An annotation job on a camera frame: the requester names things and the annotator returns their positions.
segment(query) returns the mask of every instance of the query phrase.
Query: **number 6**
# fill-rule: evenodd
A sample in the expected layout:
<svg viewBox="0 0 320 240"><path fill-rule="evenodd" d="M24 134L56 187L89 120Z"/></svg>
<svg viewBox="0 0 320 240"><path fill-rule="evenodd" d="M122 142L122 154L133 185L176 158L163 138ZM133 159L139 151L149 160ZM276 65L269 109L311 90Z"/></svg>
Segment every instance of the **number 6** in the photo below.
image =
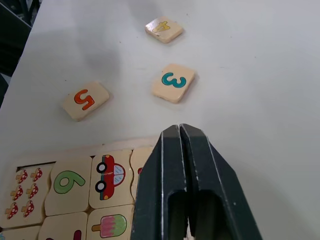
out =
<svg viewBox="0 0 320 240"><path fill-rule="evenodd" d="M61 185L62 179L68 179L68 183L66 185ZM73 188L75 182L79 186L83 186L85 185L86 180L74 171L62 171L56 176L53 188L57 194L66 194Z"/></svg>

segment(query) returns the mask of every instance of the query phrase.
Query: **orange number 5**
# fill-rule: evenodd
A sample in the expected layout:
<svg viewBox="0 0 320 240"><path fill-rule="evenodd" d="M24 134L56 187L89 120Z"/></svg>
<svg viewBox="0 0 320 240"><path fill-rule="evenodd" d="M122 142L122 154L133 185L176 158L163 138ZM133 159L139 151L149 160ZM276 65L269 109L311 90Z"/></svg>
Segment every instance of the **orange number 5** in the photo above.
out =
<svg viewBox="0 0 320 240"><path fill-rule="evenodd" d="M80 96L81 96L82 94L85 94L85 93L87 93L87 92L88 92L87 89L83 89L83 90L81 90L80 92L78 92L78 93L74 96L74 101L75 101L77 104L85 104L85 103L87 103L86 105L84 105L84 106L82 107L82 110L83 110L83 111L87 110L87 109L90 108L93 104L95 104L94 99L93 99L90 95L86 96L84 99L81 99L81 98L80 98Z"/></svg>

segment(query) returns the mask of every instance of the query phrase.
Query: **wooden tile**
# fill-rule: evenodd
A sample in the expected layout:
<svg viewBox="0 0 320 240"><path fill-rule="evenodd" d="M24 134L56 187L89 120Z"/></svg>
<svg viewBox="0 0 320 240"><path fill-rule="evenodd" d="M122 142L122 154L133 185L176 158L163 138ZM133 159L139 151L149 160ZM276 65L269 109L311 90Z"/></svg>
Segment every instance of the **wooden tile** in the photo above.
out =
<svg viewBox="0 0 320 240"><path fill-rule="evenodd" d="M47 216L84 212L89 207L92 158L57 161L51 171L51 189L45 199Z"/></svg>
<svg viewBox="0 0 320 240"><path fill-rule="evenodd" d="M88 217L86 240L129 240L133 215L134 205L94 210Z"/></svg>
<svg viewBox="0 0 320 240"><path fill-rule="evenodd" d="M172 103L178 103L187 91L196 72L185 66L169 64L153 84L152 93Z"/></svg>
<svg viewBox="0 0 320 240"><path fill-rule="evenodd" d="M87 220L85 212L48 216L38 240L86 240Z"/></svg>
<svg viewBox="0 0 320 240"><path fill-rule="evenodd" d="M183 28L166 16L159 17L144 27L145 31L167 44L183 32Z"/></svg>
<svg viewBox="0 0 320 240"><path fill-rule="evenodd" d="M108 91L100 83L94 81L69 94L62 107L72 119L80 121L108 99Z"/></svg>
<svg viewBox="0 0 320 240"><path fill-rule="evenodd" d="M133 204L131 149L111 151L92 160L89 204L94 209Z"/></svg>
<svg viewBox="0 0 320 240"><path fill-rule="evenodd" d="M133 182L131 185L131 194L134 200L136 200L139 174L142 171L142 168L144 167L153 149L154 149L153 146L139 147L139 148L135 148L132 152L132 155L130 158L130 164L133 171Z"/></svg>
<svg viewBox="0 0 320 240"><path fill-rule="evenodd" d="M51 165L28 167L12 177L12 191L6 198L1 215L4 229L40 224L44 219L43 205L49 191Z"/></svg>
<svg viewBox="0 0 320 240"><path fill-rule="evenodd" d="M0 233L0 240L37 240L40 226L6 230Z"/></svg>

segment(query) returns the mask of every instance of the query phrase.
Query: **white table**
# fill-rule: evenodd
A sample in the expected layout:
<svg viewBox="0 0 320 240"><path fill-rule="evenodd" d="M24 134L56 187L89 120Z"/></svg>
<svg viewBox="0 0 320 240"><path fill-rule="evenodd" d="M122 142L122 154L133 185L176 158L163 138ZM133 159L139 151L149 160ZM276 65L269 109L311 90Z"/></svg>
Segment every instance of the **white table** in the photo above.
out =
<svg viewBox="0 0 320 240"><path fill-rule="evenodd" d="M264 240L320 238L318 0L45 0L0 110L0 167L16 157L202 129L236 171ZM185 32L162 44L158 16ZM169 63L197 71L172 104ZM60 103L99 80L111 100L81 122Z"/></svg>

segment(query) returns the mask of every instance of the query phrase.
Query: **mushroom illustration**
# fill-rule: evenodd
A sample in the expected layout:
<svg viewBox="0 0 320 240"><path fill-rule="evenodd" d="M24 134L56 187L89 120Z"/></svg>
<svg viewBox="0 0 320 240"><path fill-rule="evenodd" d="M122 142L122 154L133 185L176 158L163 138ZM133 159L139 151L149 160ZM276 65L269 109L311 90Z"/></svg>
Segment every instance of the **mushroom illustration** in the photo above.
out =
<svg viewBox="0 0 320 240"><path fill-rule="evenodd" d="M28 188L26 190L26 194L28 194L29 199L32 199L33 196L36 195L38 191L39 191L39 188L38 188L37 184L34 183L31 185L31 188Z"/></svg>
<svg viewBox="0 0 320 240"><path fill-rule="evenodd" d="M35 209L34 203L30 200L26 203L26 206L23 206L21 212L23 212L23 217L26 218L30 213Z"/></svg>
<svg viewBox="0 0 320 240"><path fill-rule="evenodd" d="M16 202L13 202L10 206L10 208L7 208L5 210L5 214L7 214L6 219L12 218L14 215L16 215L18 212L18 205Z"/></svg>
<svg viewBox="0 0 320 240"><path fill-rule="evenodd" d="M23 193L24 191L22 187L19 185L16 187L15 191L11 191L10 196L12 196L12 200L15 201L18 198L20 198Z"/></svg>
<svg viewBox="0 0 320 240"><path fill-rule="evenodd" d="M28 177L28 173L26 170L23 170L21 174L18 174L15 176L15 179L18 180L18 184L21 184L24 180L26 180Z"/></svg>
<svg viewBox="0 0 320 240"><path fill-rule="evenodd" d="M33 182L37 181L42 176L41 168L38 167L35 172L31 173L31 178L33 178Z"/></svg>

